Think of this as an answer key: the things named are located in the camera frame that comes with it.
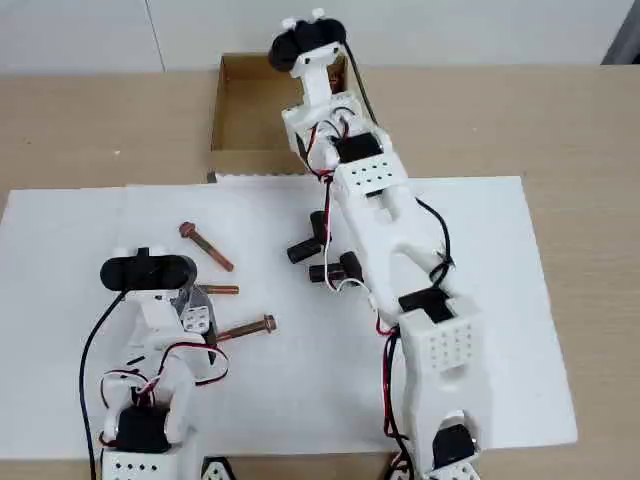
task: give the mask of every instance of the white wire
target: white wire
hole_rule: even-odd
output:
[[[327,232],[326,239],[324,244],[324,283],[329,290],[333,293],[340,293],[342,288],[348,284],[355,284],[363,287],[367,291],[367,295],[371,294],[371,290],[367,287],[362,281],[357,278],[345,278],[342,280],[337,287],[331,285],[329,281],[329,244],[331,243],[331,200],[329,199],[329,203],[327,204]]]

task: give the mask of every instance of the perforated panel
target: perforated panel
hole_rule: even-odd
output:
[[[472,358],[473,333],[468,321],[441,323],[429,336],[431,369],[444,372],[460,367]]]
[[[407,179],[407,174],[394,153],[383,153],[339,165],[335,176],[338,185],[347,189],[350,194],[365,195],[404,183]]]
[[[176,480],[178,452],[164,454],[128,453],[105,450],[103,480]]]

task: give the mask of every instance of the bolt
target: bolt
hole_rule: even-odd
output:
[[[184,222],[180,225],[178,229],[180,231],[180,235],[182,238],[190,238],[193,242],[198,245],[204,252],[209,255],[213,260],[219,263],[222,268],[224,268],[227,272],[233,271],[233,263],[225,258],[213,245],[207,242],[202,236],[196,232],[195,223]]]
[[[260,321],[248,323],[241,327],[232,328],[226,332],[220,332],[216,337],[218,342],[224,342],[225,340],[231,340],[232,338],[242,337],[251,333],[261,332],[266,330],[267,333],[271,333],[276,329],[276,321],[273,315],[265,315]]]
[[[240,287],[237,285],[198,285],[208,295],[237,295]]]

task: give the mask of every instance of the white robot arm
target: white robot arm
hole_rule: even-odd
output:
[[[216,347],[212,306],[194,287],[195,264],[158,253],[138,249],[108,260],[101,271],[107,288],[128,291],[124,301],[138,307],[122,364],[100,382],[107,408],[100,435],[104,480],[150,472],[167,480],[198,478],[190,398],[228,368]]]
[[[300,78],[304,87],[303,104],[282,112],[289,145],[307,169],[327,184],[328,194],[324,212],[312,214],[315,238],[290,248],[289,258],[297,263],[324,250],[324,271],[311,267],[312,280],[316,268],[316,281],[323,274],[336,292],[349,283],[364,286],[371,305],[395,337],[386,354],[393,356],[395,342],[401,339],[407,370],[402,408],[407,431],[400,434],[392,425],[390,436],[402,451],[389,475],[399,475],[394,470],[404,466],[409,478],[473,478],[468,462],[490,438],[491,391],[480,319],[471,312],[463,315],[462,303],[449,292],[449,280],[445,280],[452,260],[444,219],[416,199],[389,135],[374,121],[344,27],[324,18],[320,9],[314,10],[309,22],[287,19],[283,27],[269,54],[271,64]],[[352,92],[331,91],[327,66],[343,50],[350,57],[372,120],[363,116]],[[340,268],[327,264],[329,193],[340,205],[355,244],[355,253],[348,253],[350,262],[344,265],[343,261],[340,272],[349,278],[337,287],[331,276]],[[437,236],[429,214],[442,227]],[[445,251],[438,253],[443,234]],[[429,280],[423,288],[406,295],[396,293],[390,268],[396,253],[406,255],[425,272]],[[395,424],[388,414],[385,423]]]

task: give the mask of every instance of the screw head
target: screw head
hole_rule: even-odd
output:
[[[264,316],[264,326],[265,330],[269,333],[273,332],[276,329],[276,319],[273,318],[273,315]]]
[[[187,238],[189,235],[196,231],[196,224],[191,222],[184,222],[182,225],[180,225],[178,231],[180,232],[180,236],[182,238]]]

